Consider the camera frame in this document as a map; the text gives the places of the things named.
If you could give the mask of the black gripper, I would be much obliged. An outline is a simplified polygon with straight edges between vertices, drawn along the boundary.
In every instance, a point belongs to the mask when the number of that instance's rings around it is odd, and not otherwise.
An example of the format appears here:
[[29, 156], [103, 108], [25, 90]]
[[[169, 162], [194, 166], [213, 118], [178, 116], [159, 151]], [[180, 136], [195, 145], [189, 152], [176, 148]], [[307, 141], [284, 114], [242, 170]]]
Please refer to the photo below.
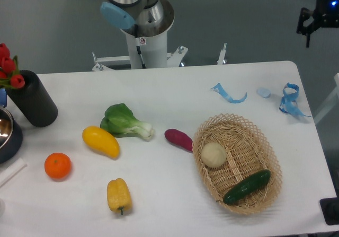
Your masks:
[[313, 11], [305, 7], [300, 10], [296, 33], [306, 37], [306, 48], [311, 34], [319, 28], [338, 28], [338, 0], [316, 0]]

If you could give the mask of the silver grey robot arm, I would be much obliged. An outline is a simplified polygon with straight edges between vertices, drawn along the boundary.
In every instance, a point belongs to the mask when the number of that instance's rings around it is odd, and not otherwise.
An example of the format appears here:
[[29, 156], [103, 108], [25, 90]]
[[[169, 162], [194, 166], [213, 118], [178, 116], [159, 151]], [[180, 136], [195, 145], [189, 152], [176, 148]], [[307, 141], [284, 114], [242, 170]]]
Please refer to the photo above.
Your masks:
[[[174, 22], [174, 11], [167, 0], [106, 0], [100, 11], [112, 26], [134, 38], [157, 36]], [[338, 0], [316, 0], [314, 10], [300, 10], [298, 34], [309, 42], [319, 28], [338, 28]]]

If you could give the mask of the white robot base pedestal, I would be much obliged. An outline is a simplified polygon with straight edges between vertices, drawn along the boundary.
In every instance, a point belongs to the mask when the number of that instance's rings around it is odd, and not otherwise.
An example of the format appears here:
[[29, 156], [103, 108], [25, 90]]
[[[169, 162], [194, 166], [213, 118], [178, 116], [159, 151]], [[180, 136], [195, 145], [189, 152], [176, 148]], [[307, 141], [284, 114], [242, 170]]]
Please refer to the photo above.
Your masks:
[[174, 23], [174, 10], [168, 0], [144, 9], [136, 24], [122, 30], [126, 36], [132, 69], [167, 66], [167, 33]]

